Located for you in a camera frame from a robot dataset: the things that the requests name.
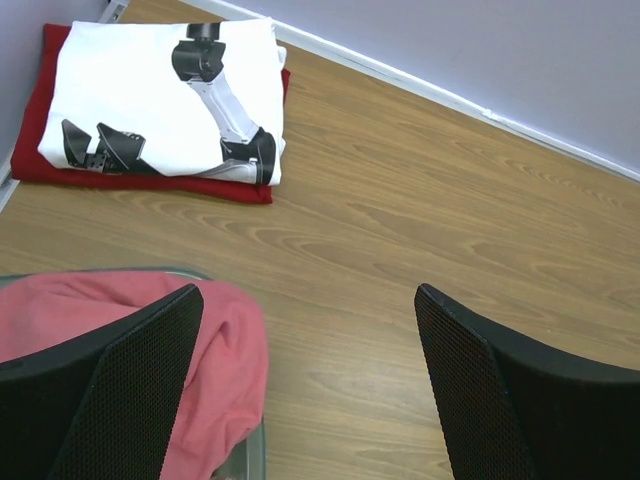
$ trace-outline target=pink fabric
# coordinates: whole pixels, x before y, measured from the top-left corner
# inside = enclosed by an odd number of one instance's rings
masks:
[[[0,289],[0,362],[99,328],[189,283],[200,289],[204,313],[161,478],[209,479],[258,426],[264,406],[264,321],[237,288],[162,272],[29,276]]]

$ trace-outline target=clothing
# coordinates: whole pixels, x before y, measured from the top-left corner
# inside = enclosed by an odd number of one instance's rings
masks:
[[[20,135],[11,157],[13,178],[27,182],[74,185],[90,188],[184,190],[243,203],[271,203],[271,187],[226,182],[199,177],[102,175],[86,170],[57,169],[37,151],[53,98],[58,52],[70,27],[47,24],[44,27],[44,54],[38,82],[24,113]],[[288,70],[282,71],[286,94]]]
[[[282,61],[271,19],[74,22],[38,151],[56,168],[277,185]]]
[[[204,312],[161,479],[208,480],[263,414],[264,321],[237,288],[162,272],[28,276],[0,289],[0,362],[75,338],[190,283]]]

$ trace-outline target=red cloth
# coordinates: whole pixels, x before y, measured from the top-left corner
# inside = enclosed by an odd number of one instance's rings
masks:
[[[0,289],[0,362],[59,344],[195,284],[204,313],[161,479],[208,480],[261,421],[267,341],[237,288],[163,272],[32,275]]]
[[[49,107],[53,100],[58,53],[70,30],[71,27],[60,25],[47,24],[44,26],[45,45],[42,67],[36,87],[25,109],[20,135],[11,157],[13,178],[27,182],[91,188],[185,190],[243,203],[273,202],[269,186],[223,182],[198,177],[104,175],[82,170],[59,169],[51,165],[38,153],[38,144],[44,134]],[[282,71],[285,96],[289,86],[289,76],[288,70]]]

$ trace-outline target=textured black surface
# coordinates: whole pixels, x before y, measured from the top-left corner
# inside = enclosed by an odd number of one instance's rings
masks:
[[[428,285],[415,306],[457,480],[640,479],[640,372],[544,345]]]
[[[156,480],[202,308],[198,290],[186,286],[0,364],[0,478]]]

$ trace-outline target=wooden surface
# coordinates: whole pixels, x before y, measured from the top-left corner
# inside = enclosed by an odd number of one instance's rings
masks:
[[[207,21],[133,0],[129,22]],[[450,480],[413,295],[640,369],[640,188],[290,49],[272,206],[20,185],[0,273],[181,265],[263,306],[269,478]]]

